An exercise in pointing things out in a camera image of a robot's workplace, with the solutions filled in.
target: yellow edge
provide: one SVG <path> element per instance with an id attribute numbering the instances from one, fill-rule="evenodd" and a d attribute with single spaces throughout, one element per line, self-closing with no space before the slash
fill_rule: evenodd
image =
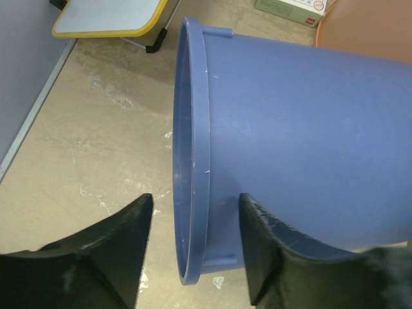
<path id="1" fill-rule="evenodd" d="M 142 35 L 145 35 L 147 32 L 149 32 L 155 26 L 155 24 L 158 22 L 167 3 L 167 0 L 160 0 L 150 20 L 143 27 L 136 29 L 136 30 L 115 30 L 115 31 L 106 30 L 106 31 L 64 32 L 64 33 L 56 32 L 56 27 L 60 21 L 60 18 L 63 16 L 65 9 L 70 5 L 70 1 L 71 0 L 68 0 L 66 6 L 63 8 L 63 11 L 60 13 L 59 17 L 57 18 L 53 26 L 53 30 L 51 31 L 53 36 L 61 38 L 61 39 L 96 38 L 96 37 L 141 37 Z"/>

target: gray partition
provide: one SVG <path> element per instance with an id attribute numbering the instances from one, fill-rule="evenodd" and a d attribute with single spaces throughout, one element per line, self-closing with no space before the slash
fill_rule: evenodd
<path id="1" fill-rule="evenodd" d="M 52 36 L 59 13 L 48 0 L 0 0 L 0 181 L 74 45 Z"/>

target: gray wall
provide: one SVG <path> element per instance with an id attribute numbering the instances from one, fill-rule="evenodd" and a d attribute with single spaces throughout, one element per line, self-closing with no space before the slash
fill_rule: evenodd
<path id="1" fill-rule="evenodd" d="M 0 0 L 0 163 L 56 65 L 66 40 L 48 0 Z"/>

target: blue trash can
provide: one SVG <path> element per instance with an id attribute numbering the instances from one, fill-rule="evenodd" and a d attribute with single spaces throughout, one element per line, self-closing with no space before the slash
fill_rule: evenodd
<path id="1" fill-rule="evenodd" d="M 175 83 L 183 284 L 243 266 L 241 192 L 339 248 L 412 239 L 412 66 L 186 18 Z"/>

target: beige floor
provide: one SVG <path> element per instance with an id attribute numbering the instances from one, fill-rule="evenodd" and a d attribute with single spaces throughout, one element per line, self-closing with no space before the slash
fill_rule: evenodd
<path id="1" fill-rule="evenodd" d="M 156 211 L 138 308 L 250 308 L 243 270 L 189 287 L 178 279 L 171 130 L 185 15 L 246 35 L 314 42 L 314 29 L 255 10 L 253 0 L 183 0 L 154 55 L 120 39 L 80 40 L 0 186 L 0 252 L 36 250 L 151 192 Z"/>

